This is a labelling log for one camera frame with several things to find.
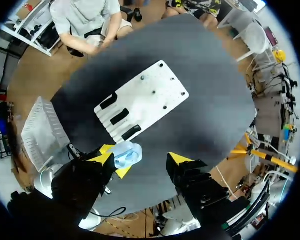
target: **metal frame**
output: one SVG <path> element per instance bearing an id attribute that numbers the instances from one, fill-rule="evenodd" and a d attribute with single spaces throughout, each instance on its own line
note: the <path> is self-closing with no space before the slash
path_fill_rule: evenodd
<path id="1" fill-rule="evenodd" d="M 247 133 L 244 133 L 244 137 L 246 139 L 246 142 L 248 143 L 248 147 L 244 147 L 242 146 L 240 143 L 238 143 L 238 145 L 236 146 L 237 149 L 232 150 L 230 153 L 231 154 L 235 154 L 236 156 L 232 156 L 232 157 L 228 157 L 227 160 L 233 160 L 233 159 L 237 159 L 237 158 L 242 158 L 245 156 L 257 156 L 259 158 L 268 160 L 274 164 L 279 165 L 280 167 L 283 167 L 293 173 L 296 173 L 298 171 L 298 167 L 291 165 L 290 163 L 287 163 L 279 158 L 273 157 L 271 155 L 268 155 L 264 152 L 260 152 L 256 149 L 253 148 L 253 144 L 251 139 L 249 138 Z"/>

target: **person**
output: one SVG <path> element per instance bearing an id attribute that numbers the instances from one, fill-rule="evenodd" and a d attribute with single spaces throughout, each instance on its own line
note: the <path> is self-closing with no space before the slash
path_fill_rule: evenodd
<path id="1" fill-rule="evenodd" d="M 141 22 L 142 15 L 140 8 L 144 5 L 145 0 L 135 0 L 134 19 L 137 22 Z"/>
<path id="2" fill-rule="evenodd" d="M 206 29 L 213 30 L 218 26 L 217 16 L 221 0 L 166 0 L 165 6 L 163 19 L 180 14 L 191 14 L 203 22 Z"/>
<path id="3" fill-rule="evenodd" d="M 93 56 L 133 31 L 120 7 L 119 0 L 52 0 L 50 13 L 61 41 Z"/>

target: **shorts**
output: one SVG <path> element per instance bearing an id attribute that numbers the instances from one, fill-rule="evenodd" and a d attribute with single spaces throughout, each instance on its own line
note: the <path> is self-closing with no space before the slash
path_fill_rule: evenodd
<path id="1" fill-rule="evenodd" d="M 170 8 L 169 6 L 169 0 L 167 0 L 165 2 L 165 9 Z M 185 8 L 185 10 L 191 14 L 192 16 L 194 16 L 195 18 L 199 19 L 203 16 L 203 14 L 208 13 L 207 11 L 204 11 L 203 9 L 187 9 Z"/>
<path id="2" fill-rule="evenodd" d="M 107 37 L 107 32 L 108 32 L 108 27 L 109 27 L 109 24 L 110 24 L 110 20 L 111 19 L 108 18 L 107 20 L 105 20 L 102 28 L 97 29 L 95 31 L 92 31 L 92 32 L 95 32 L 95 35 L 90 35 L 89 33 L 86 34 L 86 35 L 89 35 L 86 38 L 86 41 L 87 41 L 88 44 L 99 47 L 99 45 L 104 42 L 104 40 Z M 131 27 L 132 28 L 131 22 L 128 22 L 128 21 L 122 19 L 119 30 L 124 28 L 124 27 Z"/>

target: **chair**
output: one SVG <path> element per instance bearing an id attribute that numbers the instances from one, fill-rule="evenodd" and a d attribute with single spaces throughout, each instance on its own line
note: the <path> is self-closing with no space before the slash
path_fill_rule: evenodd
<path id="1" fill-rule="evenodd" d="M 124 7 L 124 6 L 121 6 L 121 12 L 125 13 L 127 18 L 126 20 L 131 23 L 133 17 L 134 17 L 134 11 L 132 11 L 130 8 L 127 8 L 127 7 Z M 91 35 L 98 35 L 101 33 L 101 28 L 99 29 L 96 29 L 94 31 L 91 31 L 91 32 L 88 32 L 87 34 L 84 35 L 84 38 L 86 39 L 87 37 L 91 36 Z M 72 56 L 75 56 L 75 57 L 78 57 L 78 58 L 83 58 L 85 55 L 78 51 L 78 50 L 75 50 L 71 47 L 66 47 L 69 51 L 69 53 L 72 55 Z"/>
<path id="2" fill-rule="evenodd" d="M 233 40 L 242 38 L 244 43 L 250 49 L 249 52 L 239 57 L 236 61 L 240 62 L 241 60 L 251 56 L 252 54 L 262 54 L 269 47 L 269 40 L 267 34 L 260 24 L 257 22 L 252 22 L 248 27 L 240 32 Z"/>

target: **floor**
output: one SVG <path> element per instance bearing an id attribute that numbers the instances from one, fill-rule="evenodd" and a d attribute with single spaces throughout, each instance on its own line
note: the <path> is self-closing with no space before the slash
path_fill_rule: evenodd
<path id="1" fill-rule="evenodd" d="M 148 6 L 141 9 L 143 20 L 135 22 L 133 28 L 136 30 L 144 26 L 160 21 L 165 11 L 165 1 L 152 0 Z M 248 52 L 247 46 L 240 40 L 232 40 L 228 28 L 218 29 L 215 34 L 222 40 L 224 49 L 234 58 Z M 238 65 L 238 71 L 246 76 L 246 71 L 252 58 L 246 58 Z M 14 114 L 18 133 L 28 117 L 28 114 L 38 96 L 51 100 L 54 94 L 66 82 L 71 74 L 85 64 L 85 58 L 71 56 L 63 45 L 53 57 L 48 57 L 36 49 L 29 47 L 18 64 L 11 83 L 8 87 L 8 100 L 14 103 Z M 241 178 L 248 174 L 244 161 L 235 159 L 224 160 L 218 165 L 225 180 L 232 190 Z M 226 186 L 221 175 L 214 168 L 211 171 L 212 177 L 222 186 Z M 138 220 L 117 221 L 108 219 L 95 231 L 102 234 L 119 234 L 130 238 L 144 238 L 147 224 L 147 236 L 153 232 L 153 216 L 147 211 L 147 222 L 145 211 L 138 212 Z"/>

